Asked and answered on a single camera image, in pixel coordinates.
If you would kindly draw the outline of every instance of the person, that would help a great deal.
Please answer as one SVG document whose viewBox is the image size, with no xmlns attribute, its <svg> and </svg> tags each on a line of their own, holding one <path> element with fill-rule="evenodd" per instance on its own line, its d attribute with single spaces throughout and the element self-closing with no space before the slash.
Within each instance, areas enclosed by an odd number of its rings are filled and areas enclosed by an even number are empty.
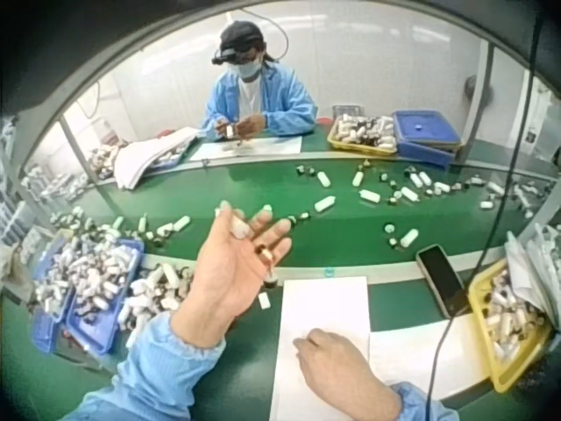
<svg viewBox="0 0 561 421">
<path fill-rule="evenodd" d="M 88 393 L 64 420 L 190 419 L 193 387 L 217 364 L 232 320 L 250 307 L 270 269 L 270 260 L 257 254 L 258 246 L 267 247 L 273 265 L 292 246 L 287 219 L 269 227 L 273 215 L 262 210 L 248 223 L 248 237 L 236 239 L 230 231 L 232 216 L 230 205 L 221 203 L 180 308 L 152 319 L 118 365 L 112 386 Z M 348 339 L 314 329 L 294 344 L 308 386 L 352 419 L 424 419 L 423 393 L 408 383 L 383 384 Z M 430 408 L 432 420 L 458 420 L 439 402 Z"/>
<path fill-rule="evenodd" d="M 274 136 L 310 132 L 317 107 L 295 72 L 266 52 L 258 26 L 235 21 L 220 36 L 220 55 L 212 62 L 228 63 L 207 103 L 202 130 L 208 139 L 226 135 L 234 125 L 241 139 L 267 129 Z"/>
</svg>

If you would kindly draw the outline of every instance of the black cable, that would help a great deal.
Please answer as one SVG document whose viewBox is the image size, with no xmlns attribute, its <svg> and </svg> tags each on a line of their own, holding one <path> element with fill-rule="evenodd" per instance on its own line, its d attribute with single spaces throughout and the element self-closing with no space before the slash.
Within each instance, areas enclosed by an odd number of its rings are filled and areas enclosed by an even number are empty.
<svg viewBox="0 0 561 421">
<path fill-rule="evenodd" d="M 84 113 L 84 116 L 86 116 L 87 119 L 90 119 L 90 118 L 94 117 L 95 114 L 97 113 L 97 108 L 99 107 L 99 99 L 101 98 L 102 87 L 101 87 L 99 81 L 96 82 L 96 85 L 97 85 L 96 106 L 94 107 L 94 112 L 92 112 L 90 116 L 89 116 L 88 113 L 84 110 L 84 107 L 82 107 L 82 104 L 80 103 L 80 101 L 78 101 L 78 100 L 76 99 L 76 103 L 77 103 L 78 106 L 82 109 L 82 112 Z"/>
<path fill-rule="evenodd" d="M 540 33 L 542 31 L 543 21 L 544 21 L 544 14 L 543 14 L 542 11 L 540 11 L 539 14 L 536 17 L 536 22 L 534 22 L 534 29 L 532 31 L 532 44 L 531 44 L 530 51 L 529 51 L 528 88 L 526 90 L 526 99 L 525 99 L 525 103 L 524 103 L 524 110 L 522 112 L 522 121 L 520 122 L 520 130 L 518 131 L 518 138 L 516 139 L 516 145 L 515 145 L 515 149 L 513 151 L 512 160 L 510 161 L 510 166 L 508 167 L 507 180 L 505 182 L 505 188 L 504 188 L 505 189 L 505 194 L 501 199 L 501 204 L 499 205 L 499 210 L 497 211 L 497 216 L 494 219 L 493 226 L 491 227 L 491 231 L 489 232 L 489 237 L 487 238 L 487 242 L 485 244 L 485 247 L 483 248 L 483 252 L 481 253 L 481 256 L 479 257 L 479 260 L 478 260 L 477 264 L 475 265 L 475 268 L 473 269 L 472 273 L 470 274 L 469 282 L 467 283 L 467 285 L 472 283 L 473 278 L 475 277 L 475 275 L 481 269 L 481 265 L 483 264 L 483 260 L 486 257 L 487 250 L 489 249 L 489 247 L 491 246 L 491 243 L 493 242 L 494 234 L 497 232 L 497 228 L 499 227 L 499 222 L 501 221 L 502 212 L 504 211 L 505 205 L 507 203 L 508 192 L 510 191 L 510 186 L 512 184 L 513 173 L 515 171 L 516 160 L 518 159 L 518 153 L 520 151 L 520 146 L 522 144 L 522 135 L 523 135 L 523 132 L 524 132 L 524 127 L 526 126 L 526 119 L 528 118 L 529 100 L 530 100 L 530 97 L 532 95 L 532 86 L 534 85 L 534 74 L 536 72 L 537 44 L 538 44 L 538 41 L 540 39 Z M 432 396 L 432 389 L 434 387 L 435 376 L 436 376 L 436 373 L 437 373 L 437 361 L 438 361 L 438 354 L 440 353 L 440 348 L 442 347 L 442 344 L 444 343 L 444 340 L 446 339 L 446 335 L 450 331 L 450 328 L 452 326 L 452 322 L 454 321 L 454 319 L 457 316 L 462 314 L 465 310 L 467 310 L 467 308 L 458 312 L 456 315 L 454 315 L 450 319 L 450 321 L 448 322 L 448 325 L 446 326 L 446 329 L 444 329 L 444 332 L 442 334 L 442 338 L 440 338 L 440 340 L 438 341 L 437 351 L 435 352 L 435 358 L 432 362 L 432 371 L 430 372 L 429 393 L 427 394 L 427 404 L 426 404 L 426 408 L 425 408 L 425 420 L 426 421 L 430 421 L 430 399 L 431 399 L 431 396 Z"/>
<path fill-rule="evenodd" d="M 241 10 L 241 11 L 244 11 L 244 12 L 247 13 L 248 15 L 252 15 L 252 16 L 254 16 L 254 17 L 256 17 L 256 18 L 259 18 L 259 19 L 264 19 L 264 20 L 266 20 L 267 22 L 270 22 L 271 24 L 273 24 L 274 26 L 276 26 L 276 27 L 279 29 L 279 31 L 282 33 L 282 35 L 284 36 L 284 40 L 285 40 L 285 42 L 286 42 L 286 46 L 285 46 L 285 49 L 284 49 L 284 53 L 282 53 L 282 54 L 280 55 L 280 57 L 276 58 L 275 60 L 278 61 L 278 60 L 282 59 L 285 55 L 287 55 L 287 53 L 288 53 L 288 48 L 290 47 L 290 41 L 288 40 L 288 35 L 287 35 L 287 33 L 284 31 L 284 29 L 282 29 L 282 27 L 281 27 L 279 24 L 277 24 L 274 20 L 272 20 L 272 19 L 270 19 L 270 18 L 267 18 L 267 17 L 265 17 L 265 16 L 261 16 L 261 15 L 259 15 L 258 13 L 255 13 L 254 11 L 249 11 L 249 10 L 247 10 L 247 9 L 244 8 L 244 7 L 242 7 L 240 10 Z"/>
</svg>

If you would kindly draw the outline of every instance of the smartphone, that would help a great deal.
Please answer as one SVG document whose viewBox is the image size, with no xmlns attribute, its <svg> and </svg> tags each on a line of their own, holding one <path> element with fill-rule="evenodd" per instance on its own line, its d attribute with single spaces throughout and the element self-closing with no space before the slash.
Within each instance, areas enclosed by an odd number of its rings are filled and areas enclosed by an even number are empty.
<svg viewBox="0 0 561 421">
<path fill-rule="evenodd" d="M 462 282 L 441 246 L 434 245 L 421 250 L 416 259 L 446 318 L 456 316 L 469 305 Z"/>
</svg>

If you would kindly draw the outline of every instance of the black cap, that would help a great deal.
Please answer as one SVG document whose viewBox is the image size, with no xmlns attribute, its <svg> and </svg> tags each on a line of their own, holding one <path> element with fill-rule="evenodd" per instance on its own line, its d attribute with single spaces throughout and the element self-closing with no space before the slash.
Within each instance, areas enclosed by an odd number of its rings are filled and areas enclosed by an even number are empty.
<svg viewBox="0 0 561 421">
<path fill-rule="evenodd" d="M 236 20 L 220 35 L 220 50 L 233 48 L 244 53 L 253 46 L 262 46 L 263 33 L 253 22 Z"/>
</svg>

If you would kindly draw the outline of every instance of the blue sleeve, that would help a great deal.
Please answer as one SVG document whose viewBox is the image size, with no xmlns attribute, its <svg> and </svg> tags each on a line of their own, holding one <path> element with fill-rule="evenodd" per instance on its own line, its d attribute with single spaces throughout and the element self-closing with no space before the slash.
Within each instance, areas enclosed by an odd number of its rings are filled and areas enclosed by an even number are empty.
<svg viewBox="0 0 561 421">
<path fill-rule="evenodd" d="M 202 130 L 204 131 L 206 138 L 210 140 L 218 139 L 218 133 L 214 129 L 218 119 L 223 118 L 226 121 L 229 121 L 226 117 L 226 98 L 224 96 L 224 86 L 222 80 L 223 78 L 220 78 L 215 83 L 214 88 L 212 89 L 212 94 L 210 94 L 210 99 L 204 110 Z"/>
<path fill-rule="evenodd" d="M 266 128 L 276 136 L 290 136 L 311 132 L 316 126 L 317 107 L 295 72 L 286 80 L 288 108 L 286 111 L 263 111 Z"/>
<path fill-rule="evenodd" d="M 179 340 L 169 313 L 154 318 L 138 336 L 112 386 L 88 393 L 64 420 L 189 420 L 193 387 L 217 363 L 225 348 L 203 350 Z"/>
<path fill-rule="evenodd" d="M 402 382 L 391 386 L 401 397 L 401 414 L 398 421 L 424 421 L 427 396 L 411 383 Z M 430 403 L 430 421 L 459 421 L 458 413 L 445 408 L 440 402 Z"/>
</svg>

